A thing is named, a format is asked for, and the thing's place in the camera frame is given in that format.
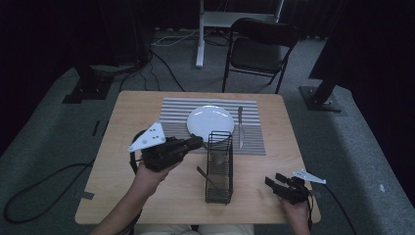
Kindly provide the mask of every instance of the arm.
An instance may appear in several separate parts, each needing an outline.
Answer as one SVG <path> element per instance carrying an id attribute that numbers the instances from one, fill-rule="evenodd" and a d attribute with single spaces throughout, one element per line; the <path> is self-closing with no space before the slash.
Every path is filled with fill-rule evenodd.
<path id="1" fill-rule="evenodd" d="M 278 198 L 284 211 L 287 214 L 288 220 L 290 221 L 291 228 L 296 235 L 309 235 L 308 229 L 308 206 L 307 202 L 298 203 L 295 205 L 290 204 L 285 199 Z"/>
<path id="2" fill-rule="evenodd" d="M 177 164 L 160 172 L 153 172 L 147 169 L 144 164 L 139 164 L 137 174 L 127 193 L 104 220 L 94 228 L 91 235 L 113 235 L 124 229 L 143 209 L 150 196 L 156 193 L 160 182 L 176 166 Z"/>

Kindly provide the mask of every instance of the person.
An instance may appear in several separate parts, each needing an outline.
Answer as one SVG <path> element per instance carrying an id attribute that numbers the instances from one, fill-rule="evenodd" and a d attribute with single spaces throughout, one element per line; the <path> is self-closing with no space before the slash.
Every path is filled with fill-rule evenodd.
<path id="1" fill-rule="evenodd" d="M 129 223 L 137 217 L 144 208 L 147 200 L 156 193 L 159 184 L 165 180 L 168 173 L 179 164 L 172 165 L 160 172 L 147 169 L 144 164 L 139 164 L 134 180 L 112 211 L 92 230 L 91 235 L 114 235 L 124 230 Z M 306 202 L 291 205 L 287 200 L 278 198 L 284 208 L 291 228 L 296 235 L 309 233 L 307 219 L 308 207 Z M 138 225 L 135 232 L 138 234 L 226 234 L 226 235 L 254 235 L 252 224 L 230 225 L 201 225 L 198 232 L 191 229 L 190 225 Z"/>

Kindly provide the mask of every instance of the chair backrest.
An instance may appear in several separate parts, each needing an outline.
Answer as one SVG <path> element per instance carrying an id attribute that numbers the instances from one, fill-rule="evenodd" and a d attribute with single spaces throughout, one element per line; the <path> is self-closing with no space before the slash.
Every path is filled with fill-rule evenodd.
<path id="1" fill-rule="evenodd" d="M 293 25 L 251 18 L 236 20 L 231 26 L 231 36 L 233 32 L 238 32 L 259 43 L 282 45 L 291 49 L 299 41 L 298 31 Z"/>

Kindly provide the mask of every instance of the black chair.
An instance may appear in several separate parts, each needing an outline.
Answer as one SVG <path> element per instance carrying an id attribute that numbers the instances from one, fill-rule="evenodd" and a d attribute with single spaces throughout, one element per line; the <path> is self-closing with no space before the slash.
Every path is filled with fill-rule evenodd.
<path id="1" fill-rule="evenodd" d="M 236 33 L 240 36 L 234 40 Z M 277 94 L 290 53 L 299 41 L 297 29 L 284 23 L 242 18 L 232 24 L 229 35 L 222 92 L 225 92 L 229 71 L 272 77 L 268 85 L 272 83 L 278 72 L 281 72 L 275 90 Z"/>

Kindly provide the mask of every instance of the gray carpet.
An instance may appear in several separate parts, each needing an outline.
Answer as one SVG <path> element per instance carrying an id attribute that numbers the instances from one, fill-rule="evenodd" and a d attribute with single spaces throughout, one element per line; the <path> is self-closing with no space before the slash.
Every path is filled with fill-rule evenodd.
<path id="1" fill-rule="evenodd" d="M 183 32 L 163 32 L 186 34 Z M 209 35 L 208 40 L 225 40 Z M 337 87 L 334 96 L 342 106 L 340 115 L 308 111 L 299 86 L 318 86 L 319 80 L 307 79 L 324 46 L 324 40 L 307 39 L 296 46 L 287 67 L 280 94 L 286 103 L 293 129 L 306 167 L 325 178 L 345 208 L 357 234 L 414 234 L 415 211 L 394 177 L 385 156 L 367 123 L 345 89 Z M 153 50 L 169 64 L 186 91 L 220 92 L 226 47 L 207 44 L 205 64 L 195 68 L 196 40 L 183 40 Z M 99 66 L 99 70 L 118 70 Z M 129 76 L 123 90 L 180 91 L 166 66 L 156 57 L 142 74 Z M 66 165 L 88 163 L 96 157 L 105 123 L 109 120 L 125 75 L 115 78 L 105 101 L 83 101 L 79 105 L 63 105 L 78 76 L 69 70 L 60 77 L 33 116 L 0 159 L 0 209 L 24 187 Z M 252 80 L 251 75 L 231 73 L 227 92 L 273 93 L 276 82 L 266 86 L 267 78 Z M 100 125 L 94 135 L 94 128 Z M 18 198 L 11 216 L 25 219 L 42 212 L 70 184 L 82 166 L 58 174 L 33 191 Z M 43 216 L 23 224 L 12 224 L 3 218 L 0 234 L 87 234 L 92 226 L 79 225 L 74 215 L 78 194 L 85 187 L 87 169 L 69 188 L 63 198 Z M 384 185 L 385 192 L 379 187 Z M 352 234 L 345 216 L 333 197 L 318 184 L 312 184 L 318 195 L 322 219 L 313 225 L 312 234 Z M 291 234 L 288 225 L 261 224 L 255 234 Z"/>

